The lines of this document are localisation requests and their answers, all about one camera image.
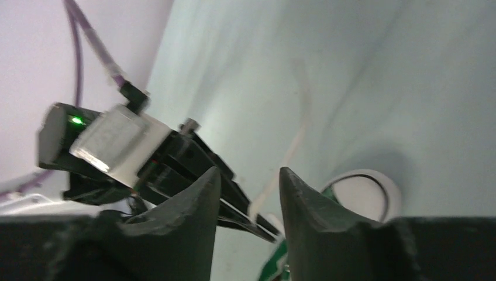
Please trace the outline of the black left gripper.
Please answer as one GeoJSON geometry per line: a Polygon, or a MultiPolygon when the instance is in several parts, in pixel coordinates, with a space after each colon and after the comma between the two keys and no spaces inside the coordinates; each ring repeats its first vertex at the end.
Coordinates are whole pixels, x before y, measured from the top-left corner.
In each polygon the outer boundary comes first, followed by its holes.
{"type": "Polygon", "coordinates": [[[221,175],[221,197],[217,225],[249,232],[275,242],[279,231],[258,215],[247,214],[250,200],[234,181],[234,173],[196,134],[190,119],[179,131],[162,126],[145,133],[115,164],[93,157],[84,158],[88,170],[70,173],[70,188],[64,199],[88,205],[114,203],[135,191],[142,199],[159,205],[185,190],[202,174],[216,167],[221,175]]]}

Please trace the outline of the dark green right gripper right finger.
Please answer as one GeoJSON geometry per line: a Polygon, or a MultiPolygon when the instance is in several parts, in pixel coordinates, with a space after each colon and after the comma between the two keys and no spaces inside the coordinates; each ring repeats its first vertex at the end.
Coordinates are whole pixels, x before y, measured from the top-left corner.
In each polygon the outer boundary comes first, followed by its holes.
{"type": "Polygon", "coordinates": [[[280,170],[293,280],[494,280],[495,218],[355,214],[280,170]]]}

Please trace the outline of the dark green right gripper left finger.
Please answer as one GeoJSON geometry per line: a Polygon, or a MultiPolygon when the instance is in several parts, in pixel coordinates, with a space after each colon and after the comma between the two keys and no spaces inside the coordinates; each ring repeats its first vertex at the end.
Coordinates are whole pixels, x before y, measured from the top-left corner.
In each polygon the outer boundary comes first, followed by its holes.
{"type": "Polygon", "coordinates": [[[209,280],[221,175],[129,221],[117,211],[1,217],[2,280],[209,280]]]}

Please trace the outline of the green canvas sneaker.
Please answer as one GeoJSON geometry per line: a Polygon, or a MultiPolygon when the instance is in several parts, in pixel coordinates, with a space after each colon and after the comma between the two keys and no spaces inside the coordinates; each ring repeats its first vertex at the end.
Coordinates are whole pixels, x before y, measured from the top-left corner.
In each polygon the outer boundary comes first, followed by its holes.
{"type": "MultiPolygon", "coordinates": [[[[387,222],[401,213],[402,196],[386,175],[370,169],[352,170],[328,181],[321,194],[344,208],[377,222],[387,222]]],[[[257,280],[291,280],[287,243],[281,221],[270,215],[281,235],[264,262],[257,280]]]]}

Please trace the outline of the white shoelace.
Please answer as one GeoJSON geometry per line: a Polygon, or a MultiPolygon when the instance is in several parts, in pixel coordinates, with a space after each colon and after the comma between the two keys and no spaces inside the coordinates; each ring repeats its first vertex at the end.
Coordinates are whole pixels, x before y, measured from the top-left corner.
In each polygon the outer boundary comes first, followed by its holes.
{"type": "MultiPolygon", "coordinates": [[[[311,105],[312,105],[312,94],[309,88],[304,88],[301,90],[301,120],[299,129],[290,143],[279,167],[286,167],[292,158],[294,157],[296,151],[300,147],[301,143],[306,136],[309,124],[311,123],[311,105]]],[[[271,180],[264,186],[263,190],[259,192],[256,198],[249,204],[247,209],[247,215],[251,223],[255,223],[259,215],[259,211],[270,196],[270,194],[275,190],[278,184],[278,172],[274,172],[271,180]]]]}

